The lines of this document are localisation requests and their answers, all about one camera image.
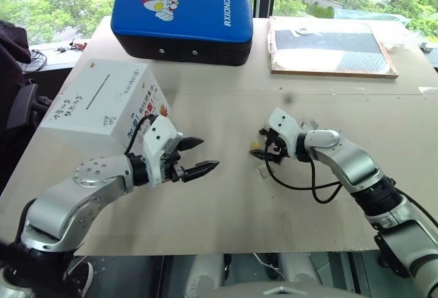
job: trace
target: yellow object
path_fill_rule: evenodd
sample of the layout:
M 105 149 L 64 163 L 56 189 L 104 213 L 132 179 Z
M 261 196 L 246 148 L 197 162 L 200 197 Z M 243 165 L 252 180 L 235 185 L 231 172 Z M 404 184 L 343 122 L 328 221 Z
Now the yellow object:
M 256 140 L 251 143 L 251 149 L 260 149 L 260 144 Z

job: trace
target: white box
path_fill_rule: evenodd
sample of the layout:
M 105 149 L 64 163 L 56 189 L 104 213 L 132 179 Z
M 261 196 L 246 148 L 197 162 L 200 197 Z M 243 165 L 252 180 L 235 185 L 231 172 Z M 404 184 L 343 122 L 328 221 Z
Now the white box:
M 147 64 L 92 59 L 57 97 L 41 127 L 94 156 L 122 153 L 138 121 L 170 108 Z M 146 121 L 132 152 L 140 154 Z

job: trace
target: white table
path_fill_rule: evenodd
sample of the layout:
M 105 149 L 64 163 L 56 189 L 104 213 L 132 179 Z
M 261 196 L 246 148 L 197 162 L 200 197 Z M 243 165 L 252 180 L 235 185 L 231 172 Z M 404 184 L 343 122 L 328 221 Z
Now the white table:
M 321 206 L 309 192 L 290 191 L 260 177 L 256 168 L 261 161 L 248 150 L 276 106 L 299 121 L 313 118 L 321 127 L 342 129 L 396 179 L 400 189 L 438 217 L 438 75 L 418 48 L 389 52 L 400 74 L 396 80 L 271 75 L 266 19 L 255 19 L 253 49 L 240 67 L 133 59 L 109 23 L 108 17 L 102 20 L 64 87 L 90 58 L 150 62 L 172 107 L 174 124 L 188 136 L 205 139 L 184 153 L 183 163 L 221 163 L 196 181 L 141 187 L 120 198 L 96 219 L 79 253 L 375 249 L 374 230 L 346 191 Z M 378 36 L 399 25 L 369 23 Z M 59 141 L 49 129 L 38 129 L 0 199 L 1 238 L 13 239 L 27 201 L 92 156 Z M 310 182 L 308 164 L 286 160 L 277 173 L 285 182 Z M 319 183 L 333 179 L 321 164 L 317 177 Z

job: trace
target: cartoon logo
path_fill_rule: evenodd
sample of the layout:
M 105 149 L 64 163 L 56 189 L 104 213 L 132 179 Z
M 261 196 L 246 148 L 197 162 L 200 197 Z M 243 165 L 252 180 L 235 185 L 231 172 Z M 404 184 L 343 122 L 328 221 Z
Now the cartoon logo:
M 142 0 L 146 9 L 155 12 L 156 17 L 163 21 L 173 20 L 173 11 L 179 5 L 178 0 Z

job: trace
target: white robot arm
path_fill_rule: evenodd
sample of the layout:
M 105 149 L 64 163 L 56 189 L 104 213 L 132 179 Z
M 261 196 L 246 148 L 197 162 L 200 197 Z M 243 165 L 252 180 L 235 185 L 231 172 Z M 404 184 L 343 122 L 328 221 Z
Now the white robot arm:
M 143 153 L 135 156 L 93 158 L 81 163 L 63 182 L 51 187 L 23 210 L 23 219 L 13 245 L 29 260 L 39 262 L 65 276 L 74 252 L 90 229 L 93 220 L 108 204 L 133 191 L 136 186 L 162 182 L 188 182 L 206 175 L 219 162 L 204 161 L 190 169 L 179 165 L 179 151 L 203 142 L 183 138 L 164 116 L 149 116 L 150 128 L 144 135 Z M 21 272 L 8 264 L 0 273 L 1 297 L 18 295 L 29 287 Z
M 267 147 L 274 144 L 279 153 L 251 151 L 258 158 L 280 163 L 288 156 L 329 166 L 378 231 L 374 239 L 388 265 L 400 276 L 411 276 L 424 298 L 438 297 L 436 231 L 362 148 L 341 131 L 306 132 L 279 108 L 261 133 L 266 135 Z

